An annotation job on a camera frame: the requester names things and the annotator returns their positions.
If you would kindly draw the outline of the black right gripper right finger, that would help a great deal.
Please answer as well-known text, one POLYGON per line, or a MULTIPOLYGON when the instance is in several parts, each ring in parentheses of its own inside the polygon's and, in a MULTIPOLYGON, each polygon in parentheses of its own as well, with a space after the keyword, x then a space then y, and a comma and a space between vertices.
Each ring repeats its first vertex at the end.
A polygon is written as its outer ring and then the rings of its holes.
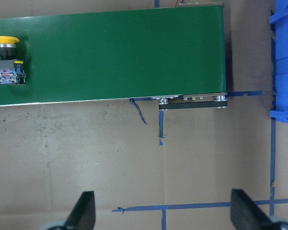
POLYGON ((230 220, 236 230, 269 230, 271 219, 253 202, 242 189, 232 189, 230 220))

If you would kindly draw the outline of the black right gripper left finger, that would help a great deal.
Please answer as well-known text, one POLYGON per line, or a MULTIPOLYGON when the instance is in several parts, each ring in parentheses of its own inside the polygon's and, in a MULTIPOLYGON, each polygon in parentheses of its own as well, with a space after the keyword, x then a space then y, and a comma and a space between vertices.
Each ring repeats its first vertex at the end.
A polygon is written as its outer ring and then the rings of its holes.
POLYGON ((64 223, 65 230, 93 230, 96 223, 94 191, 82 192, 64 223))

